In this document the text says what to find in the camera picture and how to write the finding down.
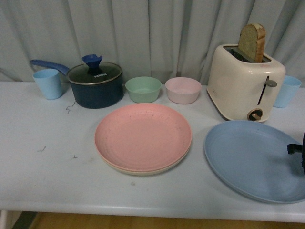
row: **pot rim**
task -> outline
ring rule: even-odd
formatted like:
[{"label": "pot rim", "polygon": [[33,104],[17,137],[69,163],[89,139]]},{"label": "pot rim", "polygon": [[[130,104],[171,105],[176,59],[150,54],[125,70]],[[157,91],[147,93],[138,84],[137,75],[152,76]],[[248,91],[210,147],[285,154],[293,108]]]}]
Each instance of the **pot rim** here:
[{"label": "pot rim", "polygon": [[78,85],[98,85],[98,84],[110,82],[110,81],[112,81],[112,80],[114,80],[114,79],[116,79],[116,78],[118,78],[119,76],[122,75],[123,70],[122,70],[122,68],[121,68],[119,65],[117,65],[116,63],[112,63],[112,62],[103,62],[103,63],[110,63],[110,64],[113,64],[113,65],[116,65],[116,66],[118,67],[118,69],[120,69],[120,73],[117,74],[115,77],[113,77],[113,78],[111,78],[111,79],[108,79],[108,80],[105,80],[105,81],[101,81],[101,82],[95,82],[95,83],[81,83],[81,82],[77,82],[77,81],[71,80],[70,77],[69,77],[69,72],[70,72],[71,70],[73,70],[73,69],[79,67],[79,66],[86,65],[85,63],[83,63],[83,64],[79,64],[79,65],[74,66],[73,68],[69,69],[68,72],[67,72],[67,78],[68,78],[69,82],[74,83],[74,84],[78,84]]}]

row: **pink bowl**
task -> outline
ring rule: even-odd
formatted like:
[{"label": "pink bowl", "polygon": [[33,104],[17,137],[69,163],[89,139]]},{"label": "pink bowl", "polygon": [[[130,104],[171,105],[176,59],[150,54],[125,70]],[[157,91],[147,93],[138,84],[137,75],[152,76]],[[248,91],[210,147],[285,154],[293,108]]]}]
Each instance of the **pink bowl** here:
[{"label": "pink bowl", "polygon": [[196,101],[202,85],[186,77],[172,78],[165,83],[168,98],[177,104],[191,104]]}]

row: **glass lid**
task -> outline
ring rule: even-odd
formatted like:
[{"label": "glass lid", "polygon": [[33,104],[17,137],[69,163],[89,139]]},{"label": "glass lid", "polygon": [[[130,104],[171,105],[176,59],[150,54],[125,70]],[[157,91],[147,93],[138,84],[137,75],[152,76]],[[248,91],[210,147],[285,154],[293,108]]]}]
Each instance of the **glass lid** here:
[{"label": "glass lid", "polygon": [[110,62],[101,62],[96,68],[90,68],[87,64],[75,66],[68,71],[67,76],[72,83],[92,85],[109,82],[121,74],[120,66]]}]

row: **pot lid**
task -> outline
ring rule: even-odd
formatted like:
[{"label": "pot lid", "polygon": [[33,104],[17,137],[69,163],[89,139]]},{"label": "pot lid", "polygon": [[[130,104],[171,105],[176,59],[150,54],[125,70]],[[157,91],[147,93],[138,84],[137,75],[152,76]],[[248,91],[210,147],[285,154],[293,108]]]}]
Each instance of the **pot lid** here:
[{"label": "pot lid", "polygon": [[117,64],[101,62],[102,56],[87,55],[82,59],[86,62],[85,64],[75,66],[67,73],[67,77],[72,83],[82,85],[101,84],[114,80],[122,74],[122,69]]}]

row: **blue lid handle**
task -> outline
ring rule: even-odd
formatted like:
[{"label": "blue lid handle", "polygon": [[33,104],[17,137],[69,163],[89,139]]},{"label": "blue lid handle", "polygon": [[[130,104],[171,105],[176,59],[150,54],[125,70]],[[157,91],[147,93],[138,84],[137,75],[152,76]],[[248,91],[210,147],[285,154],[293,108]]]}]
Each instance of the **blue lid handle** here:
[{"label": "blue lid handle", "polygon": [[90,54],[82,57],[82,61],[88,65],[89,68],[98,68],[102,61],[102,56],[98,57],[95,54]]}]

